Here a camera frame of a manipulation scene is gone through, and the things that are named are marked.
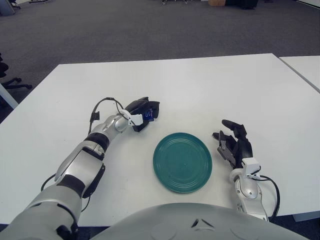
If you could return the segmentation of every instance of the teal ceramic plate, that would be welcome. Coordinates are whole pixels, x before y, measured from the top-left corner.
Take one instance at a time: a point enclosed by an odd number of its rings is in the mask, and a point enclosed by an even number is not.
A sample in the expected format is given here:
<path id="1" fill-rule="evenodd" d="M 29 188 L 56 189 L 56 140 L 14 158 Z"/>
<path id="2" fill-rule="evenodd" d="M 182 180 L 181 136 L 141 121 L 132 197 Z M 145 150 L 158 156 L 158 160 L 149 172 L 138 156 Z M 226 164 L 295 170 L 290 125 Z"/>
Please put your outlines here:
<path id="1" fill-rule="evenodd" d="M 191 193 L 208 181 L 212 159 L 200 139 L 178 132 L 166 136 L 156 146 L 153 168 L 166 188 L 177 193 Z"/>

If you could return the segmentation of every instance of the wire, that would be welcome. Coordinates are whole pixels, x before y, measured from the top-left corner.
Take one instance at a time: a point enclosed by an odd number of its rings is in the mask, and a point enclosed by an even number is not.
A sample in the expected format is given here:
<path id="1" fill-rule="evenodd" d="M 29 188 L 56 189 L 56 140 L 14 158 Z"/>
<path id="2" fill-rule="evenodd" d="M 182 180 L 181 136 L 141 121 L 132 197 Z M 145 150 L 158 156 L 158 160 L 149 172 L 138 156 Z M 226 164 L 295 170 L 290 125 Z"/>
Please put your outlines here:
<path id="1" fill-rule="evenodd" d="M 122 114 L 122 112 L 119 111 L 118 104 L 115 103 L 115 105 L 116 105 L 116 109 L 118 110 L 119 114 L 120 114 L 125 120 L 128 120 L 128 121 L 129 121 L 129 119 L 126 118 L 125 115 Z"/>
<path id="2" fill-rule="evenodd" d="M 89 203 L 90 203 L 90 199 L 91 199 L 91 195 L 89 196 L 88 202 L 86 203 L 84 209 L 81 210 L 81 212 L 83 212 L 84 210 L 86 210 L 86 208 L 88 207 Z"/>
<path id="3" fill-rule="evenodd" d="M 48 177 L 47 180 L 44 181 L 44 183 L 42 184 L 42 186 L 41 186 L 41 188 L 40 188 L 41 192 L 44 190 L 45 185 L 47 184 L 47 182 L 49 182 L 49 181 L 50 181 L 51 179 L 53 179 L 55 176 L 56 176 L 56 174 L 53 174 L 52 176 Z"/>
<path id="4" fill-rule="evenodd" d="M 268 176 L 263 176 L 263 175 L 260 175 L 261 178 L 264 178 L 264 179 L 255 179 L 255 178 L 252 178 L 253 180 L 256 180 L 256 181 L 271 181 L 275 187 L 275 191 L 276 191 L 276 205 L 275 205 L 275 208 L 274 208 L 274 211 L 273 211 L 273 214 L 272 216 L 270 217 L 270 222 L 272 222 L 275 217 L 277 216 L 278 214 L 278 211 L 279 211 L 279 207 L 280 207 L 280 191 L 279 191 L 279 188 L 277 186 L 277 184 L 275 183 L 275 181 L 273 181 L 270 177 Z"/>
<path id="5" fill-rule="evenodd" d="M 105 97 L 105 98 L 101 99 L 101 100 L 94 106 L 94 109 L 93 109 L 93 111 L 92 111 L 92 113 L 91 113 L 91 116 L 96 113 L 96 110 L 97 110 L 99 104 L 100 104 L 101 102 L 103 102 L 103 101 L 106 101 L 106 100 L 114 101 L 114 102 L 115 102 L 115 105 L 116 105 L 116 109 L 118 110 L 118 113 L 119 113 L 124 119 L 129 120 L 129 119 L 127 119 L 127 118 L 120 112 L 119 107 L 118 107 L 118 104 L 119 104 L 119 106 L 121 107 L 121 109 L 124 109 L 124 107 L 123 107 L 123 106 L 121 105 L 121 103 L 120 103 L 118 100 L 116 100 L 114 97 Z M 88 135 L 91 133 L 91 128 L 92 128 L 92 123 L 93 123 L 93 122 L 94 122 L 94 119 L 90 118 L 90 125 L 89 125 Z"/>

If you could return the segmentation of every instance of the chair leg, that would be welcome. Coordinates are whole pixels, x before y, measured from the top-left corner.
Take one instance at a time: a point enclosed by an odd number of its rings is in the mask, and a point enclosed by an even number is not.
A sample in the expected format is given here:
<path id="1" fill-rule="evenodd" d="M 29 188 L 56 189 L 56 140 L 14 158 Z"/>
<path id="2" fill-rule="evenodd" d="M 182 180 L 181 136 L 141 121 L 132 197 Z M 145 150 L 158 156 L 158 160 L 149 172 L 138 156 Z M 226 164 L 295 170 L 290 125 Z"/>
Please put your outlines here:
<path id="1" fill-rule="evenodd" d="M 13 83 L 14 81 L 16 81 L 17 83 L 20 83 L 22 80 L 21 80 L 21 78 L 15 77 L 15 78 L 12 78 L 10 81 L 6 81 L 6 82 L 2 83 L 2 85 L 6 86 L 6 85 Z"/>
<path id="2" fill-rule="evenodd" d="M 19 88 L 27 88 L 32 89 L 32 85 L 28 84 L 20 84 L 20 85 L 4 85 L 5 89 L 19 89 Z"/>

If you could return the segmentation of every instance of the white table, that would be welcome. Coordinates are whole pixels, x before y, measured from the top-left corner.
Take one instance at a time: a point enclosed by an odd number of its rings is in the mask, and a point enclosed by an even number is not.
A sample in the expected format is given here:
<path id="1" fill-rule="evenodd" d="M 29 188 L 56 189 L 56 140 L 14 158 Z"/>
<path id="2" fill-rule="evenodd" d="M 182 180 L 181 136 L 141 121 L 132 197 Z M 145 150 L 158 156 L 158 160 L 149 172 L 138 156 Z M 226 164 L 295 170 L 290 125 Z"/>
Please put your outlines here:
<path id="1" fill-rule="evenodd" d="M 0 223 L 9 223 L 39 193 L 42 182 L 81 142 L 104 97 L 123 105 L 160 101 L 159 117 L 140 133 L 127 129 L 107 150 L 106 172 L 80 226 L 109 226 L 141 209 L 176 202 L 233 207 L 230 165 L 213 132 L 228 119 L 244 124 L 261 173 L 278 184 L 278 215 L 320 210 L 320 95 L 273 54 L 82 63 L 57 66 L 0 124 Z M 100 105 L 100 119 L 116 113 Z M 200 138 L 213 161 L 200 190 L 178 194 L 153 171 L 153 152 L 168 134 Z M 269 215 L 276 196 L 260 184 Z"/>
<path id="2" fill-rule="evenodd" d="M 17 101 L 8 93 L 8 91 L 0 84 L 0 96 L 12 107 L 15 109 L 18 106 Z"/>
<path id="3" fill-rule="evenodd" d="M 320 56 L 284 56 L 280 59 L 320 93 Z"/>

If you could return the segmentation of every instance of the office chair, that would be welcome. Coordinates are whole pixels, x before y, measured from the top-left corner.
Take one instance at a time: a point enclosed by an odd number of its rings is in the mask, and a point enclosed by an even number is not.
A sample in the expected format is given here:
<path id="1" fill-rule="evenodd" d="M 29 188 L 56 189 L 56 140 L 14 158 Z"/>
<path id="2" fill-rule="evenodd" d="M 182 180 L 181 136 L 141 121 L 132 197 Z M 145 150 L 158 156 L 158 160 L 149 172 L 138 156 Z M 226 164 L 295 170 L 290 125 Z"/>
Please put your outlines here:
<path id="1" fill-rule="evenodd" d="M 0 78 L 3 78 L 4 76 L 6 76 L 7 74 L 5 73 L 5 71 L 7 71 L 9 69 L 9 66 L 7 64 L 5 64 L 4 62 L 2 62 L 2 60 L 3 59 L 1 58 L 1 52 L 0 52 Z M 29 85 L 29 84 L 10 85 L 13 82 L 20 83 L 21 81 L 22 81 L 21 78 L 14 77 L 10 81 L 6 81 L 1 84 L 5 89 L 18 89 L 18 88 L 32 89 L 32 85 Z"/>
<path id="2" fill-rule="evenodd" d="M 13 8 L 21 9 L 21 7 L 18 6 L 16 0 L 9 0 L 9 3 L 11 3 L 11 6 Z"/>

